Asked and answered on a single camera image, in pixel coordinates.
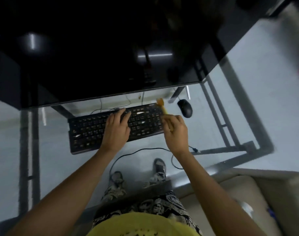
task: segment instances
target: black keyboard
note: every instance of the black keyboard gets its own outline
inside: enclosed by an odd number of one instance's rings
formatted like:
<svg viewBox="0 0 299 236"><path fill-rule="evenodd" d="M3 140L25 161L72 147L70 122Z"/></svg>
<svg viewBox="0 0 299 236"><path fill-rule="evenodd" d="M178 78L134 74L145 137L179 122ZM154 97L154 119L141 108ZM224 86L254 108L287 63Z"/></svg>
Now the black keyboard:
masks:
<svg viewBox="0 0 299 236"><path fill-rule="evenodd" d="M129 111L131 132L128 142L163 133L160 118L163 112L155 103L127 108L121 119ZM99 149L108 116L115 112L117 110L68 119L71 153L75 155Z"/></svg>

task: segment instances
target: white floor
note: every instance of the white floor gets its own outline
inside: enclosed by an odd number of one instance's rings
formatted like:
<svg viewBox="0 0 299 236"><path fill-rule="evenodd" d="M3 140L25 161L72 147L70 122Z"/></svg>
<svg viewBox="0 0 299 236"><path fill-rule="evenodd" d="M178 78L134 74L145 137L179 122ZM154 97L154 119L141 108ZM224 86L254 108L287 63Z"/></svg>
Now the white floor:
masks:
<svg viewBox="0 0 299 236"><path fill-rule="evenodd" d="M262 157L240 167L251 169L299 171L299 26L292 7L278 20L260 20L228 54L240 81L262 119L274 145L274 154ZM219 68L210 74L227 114L241 143L254 140L232 93ZM144 103L157 96L169 96L174 90L145 93ZM194 116L187 119L189 143L198 149L221 147L223 141L214 123L200 86L191 86L191 104ZM129 95L133 105L140 105L138 94ZM103 107L127 103L124 96L103 99ZM99 100L66 105L75 115L86 115L100 108ZM167 105L171 114L179 114L176 103ZM47 126L39 125L41 197L61 183L91 157L92 152L71 155L68 125L65 118L47 108ZM116 156L132 153L140 148L166 147L158 135L127 145ZM234 154L200 157L203 166L233 157ZM167 175L188 182L185 173L171 166L171 155L165 151L143 151L121 159L114 170L121 170L132 190L131 182L141 182L150 173L153 159L161 157L167 164ZM0 102L0 221L17 216L19 181L19 112ZM96 205L108 182L106 169L89 206Z"/></svg>

